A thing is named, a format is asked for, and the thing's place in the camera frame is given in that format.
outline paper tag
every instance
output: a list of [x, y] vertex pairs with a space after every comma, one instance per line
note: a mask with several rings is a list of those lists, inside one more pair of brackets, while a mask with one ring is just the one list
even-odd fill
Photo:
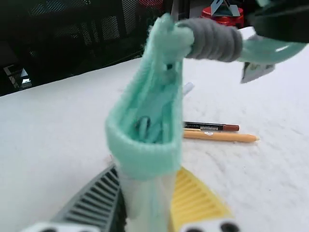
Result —
[[261, 76], [271, 73], [274, 70], [274, 64], [253, 64], [245, 62], [240, 83], [244, 84], [253, 81]]

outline mint green knitted pouch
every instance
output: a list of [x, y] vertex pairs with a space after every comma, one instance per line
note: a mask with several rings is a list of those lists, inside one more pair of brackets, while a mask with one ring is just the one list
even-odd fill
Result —
[[167, 14], [152, 27], [140, 68], [106, 120], [122, 173], [147, 180], [175, 172], [182, 153], [182, 64], [194, 42]]

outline white plastic part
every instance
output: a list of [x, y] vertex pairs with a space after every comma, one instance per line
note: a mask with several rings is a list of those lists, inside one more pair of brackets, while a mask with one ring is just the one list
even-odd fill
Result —
[[95, 226], [70, 223], [39, 222], [21, 232], [100, 232]]
[[233, 218], [205, 220], [184, 225], [179, 232], [241, 232]]
[[192, 89], [194, 85], [191, 82], [188, 82], [183, 86], [183, 96], [187, 95]]

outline red object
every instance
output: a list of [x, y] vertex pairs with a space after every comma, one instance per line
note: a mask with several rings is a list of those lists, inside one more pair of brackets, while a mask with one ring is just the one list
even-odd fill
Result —
[[243, 9], [238, 8], [240, 16], [211, 16], [211, 7], [206, 7], [202, 11], [201, 18], [210, 18], [217, 23], [226, 26], [235, 26], [237, 28], [243, 28], [244, 26], [244, 18], [243, 18]]

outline clear plastic sleeve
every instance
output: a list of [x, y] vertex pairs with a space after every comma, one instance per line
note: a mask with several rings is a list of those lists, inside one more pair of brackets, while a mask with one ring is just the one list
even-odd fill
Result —
[[126, 204], [126, 232], [167, 232], [176, 172], [136, 180], [118, 167], [118, 175]]

